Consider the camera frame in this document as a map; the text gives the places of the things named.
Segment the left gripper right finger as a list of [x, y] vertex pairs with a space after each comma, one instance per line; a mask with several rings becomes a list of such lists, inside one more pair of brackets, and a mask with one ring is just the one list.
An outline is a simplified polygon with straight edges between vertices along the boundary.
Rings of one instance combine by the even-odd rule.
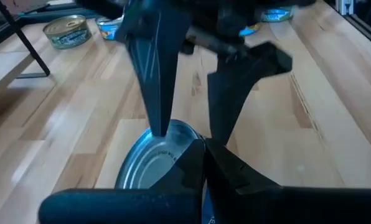
[[217, 223], [371, 223], [371, 189], [283, 186], [213, 139], [205, 144]]

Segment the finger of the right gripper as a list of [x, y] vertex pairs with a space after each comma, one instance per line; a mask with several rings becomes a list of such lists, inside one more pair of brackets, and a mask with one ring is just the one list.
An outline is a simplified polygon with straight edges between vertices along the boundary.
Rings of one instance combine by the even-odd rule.
[[253, 86], [262, 78], [290, 72], [293, 58], [272, 42], [217, 58], [217, 70], [207, 75], [210, 132], [226, 145]]
[[164, 137], [171, 119], [177, 59], [192, 15], [171, 2], [129, 2], [117, 41], [138, 78], [151, 132]]

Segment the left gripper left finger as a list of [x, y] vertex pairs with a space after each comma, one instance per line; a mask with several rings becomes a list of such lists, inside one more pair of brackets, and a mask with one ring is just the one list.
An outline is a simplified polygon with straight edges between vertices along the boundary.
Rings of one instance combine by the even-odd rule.
[[148, 189], [67, 189], [48, 196], [40, 223], [200, 223], [205, 145], [194, 140]]

